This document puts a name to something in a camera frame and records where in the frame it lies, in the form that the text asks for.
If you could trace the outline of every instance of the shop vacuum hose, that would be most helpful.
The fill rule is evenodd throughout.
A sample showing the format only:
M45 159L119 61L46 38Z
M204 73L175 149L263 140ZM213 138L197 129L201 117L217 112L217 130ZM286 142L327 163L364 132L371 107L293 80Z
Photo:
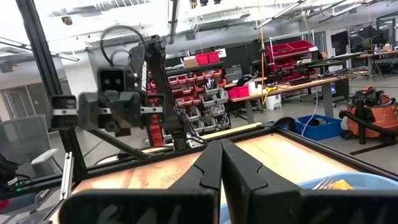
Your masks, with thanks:
M350 112L348 112L346 110L340 111L338 116L339 116L340 119L343 119L346 116L347 118L352 119L355 123L363 125L363 126L365 126L365 128L369 128L369 129L371 129L373 131L377 131L377 132L379 132L381 134L390 135L390 136L398 136L398 131L394 131L394 130L390 130L390 129L386 129L386 128L382 128L382 127L376 126L376 125L374 125L372 123L369 123L367 121L364 121L362 119L357 118L354 114L352 114L352 113L350 113Z

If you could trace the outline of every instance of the workbench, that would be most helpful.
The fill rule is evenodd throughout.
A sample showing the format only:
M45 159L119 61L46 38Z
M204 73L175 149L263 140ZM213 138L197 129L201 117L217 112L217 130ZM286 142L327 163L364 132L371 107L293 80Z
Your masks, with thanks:
M231 135L234 133L247 134L260 123L249 124L239 128L220 131L204 136L206 139ZM357 172L350 166L334 160L322 153L314 151L302 142L296 142L289 136L278 133L257 133L249 138L235 143L265 166L293 183L325 177L339 172ZM156 152L161 149L148 149L145 152ZM196 152L186 156L168 159L166 161L140 166L115 172L80 182L73 194L88 189L166 189L180 178L200 156ZM102 162L111 162L116 158L107 158ZM221 204L226 203L224 190L221 193ZM58 224L57 208L49 220Z
M373 64L373 56L377 57L377 56L397 56L398 55L398 50L391 50L388 52L378 52L378 53L374 53L373 54L363 54L361 56L359 56L358 58L361 59L367 59L368 60L368 75L372 73L372 64Z
M323 105L325 107L325 116L332 118L333 117L333 96L331 93L330 83L336 82L338 80L347 80L347 82L348 82L348 78L346 78L346 77L333 77L333 78L326 78L326 79L322 79L322 80L315 80L310 83L304 83L304 84L295 85L295 86L282 85L281 88L279 88L278 90L268 93L268 96L278 95L281 93L288 93L288 92L296 91L296 90L303 90L303 89L312 88L315 86L322 86L322 95L323 95L323 100L325 101L324 105ZM266 95L267 95L267 93L264 92L263 94L229 99L229 102L235 103L235 102L245 101L246 116L248 119L248 123L252 124L252 123L254 123L254 115L253 115L253 110L252 110L250 101L257 100L257 99L261 98L262 96L266 96Z

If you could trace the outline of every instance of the ceiling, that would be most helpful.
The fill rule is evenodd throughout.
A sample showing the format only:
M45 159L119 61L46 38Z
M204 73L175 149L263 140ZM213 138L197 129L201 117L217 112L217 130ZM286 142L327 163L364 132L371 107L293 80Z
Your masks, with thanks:
M239 25L255 26L256 21L271 17L275 12L295 2L295 0L222 0L220 4L214 5L213 1L209 0L207 6L191 9L188 0L179 1L177 35L194 34L198 30L229 29ZM272 22L298 20L302 18L303 12L315 12L338 1L340 0L307 0ZM359 1L362 0L347 0L311 20L327 17ZM102 30L116 24L133 26L144 37L153 34L166 35L168 31L167 4L167 0L35 0L50 49L54 52L79 51L87 47L97 47ZM7 7L13 7L9 11L14 10L18 13L15 4L10 3ZM63 24L61 19L63 16L70 16L73 25ZM19 22L18 25L21 26L22 19L17 18L13 21ZM16 38L10 36L13 33L7 35L9 39ZM19 34L20 42L29 42L27 38L22 41L20 36L21 34ZM117 30L109 34L106 39L110 44L138 41L135 35L126 30ZM15 55L26 56L27 52L0 45L0 62L4 61L3 57Z

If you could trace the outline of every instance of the table leg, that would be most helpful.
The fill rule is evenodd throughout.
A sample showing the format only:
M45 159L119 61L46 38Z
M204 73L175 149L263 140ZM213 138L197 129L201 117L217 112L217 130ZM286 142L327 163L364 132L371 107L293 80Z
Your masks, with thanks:
M322 95L325 116L333 118L333 96L331 94L330 83L325 83L322 85Z
M368 57L368 75L372 74L372 58Z
M254 123L253 108L251 107L250 100L244 101L246 105L246 116L248 117L248 124Z

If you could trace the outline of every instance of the pole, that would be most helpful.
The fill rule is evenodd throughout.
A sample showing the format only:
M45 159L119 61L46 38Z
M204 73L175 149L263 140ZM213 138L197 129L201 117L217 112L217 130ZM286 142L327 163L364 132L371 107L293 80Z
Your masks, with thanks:
M44 84L47 96L62 95L57 69L51 57L49 45L45 39L34 0L16 0L24 20L26 34L29 38L37 68ZM75 158L73 177L75 181L83 180L87 174L86 164L74 130L59 131L65 152L72 152Z

